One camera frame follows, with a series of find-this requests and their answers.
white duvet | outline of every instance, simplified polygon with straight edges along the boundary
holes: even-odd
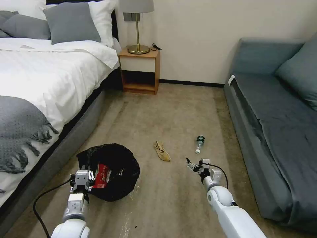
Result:
[[[94,41],[51,45],[49,40],[0,39],[0,95],[25,99],[35,105],[59,132],[85,100],[118,67],[115,49]],[[50,144],[32,142],[36,157],[25,148],[29,164],[23,174],[0,172],[0,206],[30,172]]]

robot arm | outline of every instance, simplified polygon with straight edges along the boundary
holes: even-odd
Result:
[[[67,208],[63,216],[63,223],[58,225],[51,238],[88,238],[90,229],[86,226],[85,215],[89,203],[88,192],[94,185],[93,172],[87,169],[77,170],[71,175]]]
[[[213,175],[210,175],[209,159],[201,160],[199,165],[186,160],[187,166],[201,176],[207,190],[207,200],[216,211],[219,223],[228,238],[266,238],[250,215],[236,205],[229,190],[219,186],[221,171],[212,169]]]

plastic bottle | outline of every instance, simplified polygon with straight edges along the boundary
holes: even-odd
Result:
[[[196,154],[200,154],[200,148],[204,145],[205,137],[203,135],[197,137],[197,150]]]

carpet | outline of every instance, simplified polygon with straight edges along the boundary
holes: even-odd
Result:
[[[195,140],[201,134],[206,141],[197,155]],[[156,140],[164,143],[171,162],[159,159],[153,148]],[[98,125],[78,152],[106,143],[130,149],[141,174],[135,190],[119,201],[90,196],[87,224],[91,238],[225,238],[200,177],[186,167],[186,157],[192,162],[209,158],[221,166],[234,199],[268,238],[312,237],[260,217],[221,88],[160,84],[155,96],[107,90]],[[44,190],[66,181],[77,169],[73,156]],[[69,189],[65,185],[38,202],[50,234],[61,222]],[[5,237],[44,236],[30,205]]]

wall socket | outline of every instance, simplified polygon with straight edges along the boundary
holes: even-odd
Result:
[[[138,21],[140,21],[140,13],[137,13]],[[123,13],[124,21],[136,21],[135,13]]]

